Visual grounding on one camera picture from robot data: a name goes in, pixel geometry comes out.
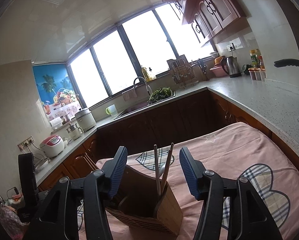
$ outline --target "power outlet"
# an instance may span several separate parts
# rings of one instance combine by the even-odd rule
[[[235,46],[234,46],[234,44],[231,43],[231,44],[227,45],[227,50],[228,50],[228,51],[233,51],[233,50],[235,50]]]
[[[24,150],[28,145],[32,144],[34,142],[33,137],[29,137],[26,140],[22,141],[20,144],[18,144],[18,148],[20,151]]]

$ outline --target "window frame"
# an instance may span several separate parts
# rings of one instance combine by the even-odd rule
[[[71,65],[70,65],[70,64],[71,64],[77,57],[79,57],[83,52],[85,52],[85,51],[88,50],[88,49],[89,49],[90,52],[91,52],[92,58],[93,58],[94,63],[95,63],[95,67],[97,68],[97,71],[98,71],[99,76],[100,76],[100,78],[101,78],[101,80],[102,80],[103,86],[104,86],[104,88],[105,88],[105,90],[106,90],[106,92],[107,92],[107,94],[108,94],[108,97],[107,97],[107,98],[105,98],[105,99],[103,99],[102,101],[96,103],[95,105],[89,107],[89,109],[94,109],[94,108],[96,108],[96,107],[102,105],[103,103],[105,103],[105,102],[107,102],[107,101],[109,101],[109,100],[111,100],[111,99],[113,99],[113,98],[116,98],[116,97],[120,96],[120,95],[121,95],[122,93],[124,93],[125,91],[130,90],[131,88],[133,88],[133,85],[131,85],[130,87],[127,87],[127,88],[125,88],[125,89],[123,89],[123,90],[121,90],[121,91],[119,91],[119,92],[113,94],[112,91],[111,91],[111,88],[109,87],[109,85],[108,85],[108,83],[107,83],[107,81],[106,81],[106,77],[105,77],[105,75],[104,75],[104,73],[103,73],[103,71],[102,71],[101,65],[100,65],[100,63],[99,63],[99,61],[98,61],[98,59],[97,59],[97,55],[96,55],[96,52],[95,52],[93,46],[94,46],[98,41],[102,40],[104,37],[108,36],[109,34],[115,32],[115,31],[118,32],[118,34],[119,34],[119,36],[120,36],[120,38],[121,38],[121,40],[122,40],[122,42],[123,42],[123,45],[124,45],[124,47],[125,47],[125,49],[126,49],[126,52],[127,52],[127,54],[128,54],[128,57],[129,57],[130,60],[131,60],[131,63],[132,63],[132,65],[133,65],[133,67],[134,67],[134,70],[135,70],[137,76],[143,77],[143,73],[142,73],[142,70],[141,70],[141,65],[140,65],[140,63],[139,63],[139,61],[138,61],[138,59],[137,59],[137,56],[136,56],[136,54],[135,54],[135,52],[134,52],[134,49],[133,49],[133,47],[132,47],[132,45],[131,45],[131,42],[130,42],[130,40],[128,39],[128,36],[127,36],[127,34],[126,34],[125,30],[124,30],[124,27],[123,27],[123,23],[129,21],[130,19],[133,19],[133,18],[135,18],[135,17],[137,17],[137,16],[139,16],[139,15],[141,15],[141,14],[143,14],[143,13],[146,13],[146,12],[148,12],[148,11],[152,11],[153,14],[154,14],[154,16],[156,17],[156,19],[157,19],[159,25],[161,26],[161,28],[162,28],[162,30],[163,30],[165,36],[166,36],[167,42],[168,42],[168,43],[170,44],[170,46],[171,46],[171,49],[172,49],[172,51],[173,51],[173,53],[174,53],[174,55],[175,55],[175,58],[179,58],[179,54],[178,54],[178,52],[177,52],[177,50],[176,50],[176,47],[174,46],[173,41],[172,41],[170,35],[168,34],[167,29],[165,28],[165,26],[164,26],[162,20],[160,19],[158,13],[157,13],[156,10],[155,10],[155,8],[160,7],[160,6],[163,6],[163,5],[165,5],[165,4],[168,4],[168,3],[158,3],[158,4],[154,5],[154,6],[151,6],[151,7],[148,7],[148,8],[146,8],[146,9],[140,10],[140,11],[138,11],[138,12],[136,12],[136,13],[133,13],[132,15],[130,15],[130,16],[124,18],[123,20],[119,21],[118,23],[116,23],[116,24],[110,26],[109,28],[105,29],[105,30],[102,31],[100,34],[98,34],[97,36],[95,36],[89,43],[87,43],[87,44],[85,44],[84,46],[82,46],[81,48],[79,48],[75,53],[73,53],[73,54],[70,56],[69,60],[68,60],[67,62],[65,62],[65,63],[66,63],[66,66],[67,66],[67,72],[68,72],[69,78],[70,78],[70,80],[71,80],[71,82],[72,82],[72,84],[73,84],[74,89],[75,89],[75,90],[77,91],[77,93],[80,95],[79,100],[80,100],[81,105],[82,105],[83,108],[86,108],[87,106],[86,106],[86,103],[85,103],[83,97],[81,96],[79,87],[78,87],[78,85],[77,85],[77,83],[76,83],[76,80],[75,80],[75,77],[74,77],[74,74],[73,74],[73,71],[72,71],[72,68],[71,68]],[[210,40],[209,42],[211,43],[211,45],[212,45],[214,51],[217,52],[213,40]],[[203,58],[203,60],[209,60],[210,58],[212,58],[212,57],[211,57],[211,56],[209,56],[209,57],[205,57],[205,58]],[[157,77],[157,78],[160,78],[160,77],[162,77],[162,76],[167,75],[168,73],[169,73],[169,72],[168,72],[168,70],[167,70],[167,71],[164,71],[164,72],[162,72],[162,73],[160,73],[160,74],[157,74],[156,77]],[[142,86],[142,85],[145,85],[145,82],[141,79],[141,80],[139,80],[139,83],[138,83],[138,85],[137,85],[136,87],[138,87],[138,86]]]

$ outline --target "kettle handle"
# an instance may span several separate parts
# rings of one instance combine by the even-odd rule
[[[228,71],[227,71],[227,70],[225,69],[225,67],[224,67],[223,60],[226,60],[226,59],[223,58],[223,59],[221,60],[222,69],[225,71],[225,73],[226,73],[227,75],[229,75]]]

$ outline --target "white rice cooker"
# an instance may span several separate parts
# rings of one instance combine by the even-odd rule
[[[75,114],[78,125],[84,132],[93,128],[96,125],[96,121],[88,108],[84,108]]]
[[[47,157],[53,158],[64,150],[64,141],[59,135],[51,135],[42,141],[39,147]]]

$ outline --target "wooden utensil holder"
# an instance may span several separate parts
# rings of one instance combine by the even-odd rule
[[[183,214],[168,183],[158,200],[155,178],[126,165],[113,201],[106,210],[124,224],[178,236]]]

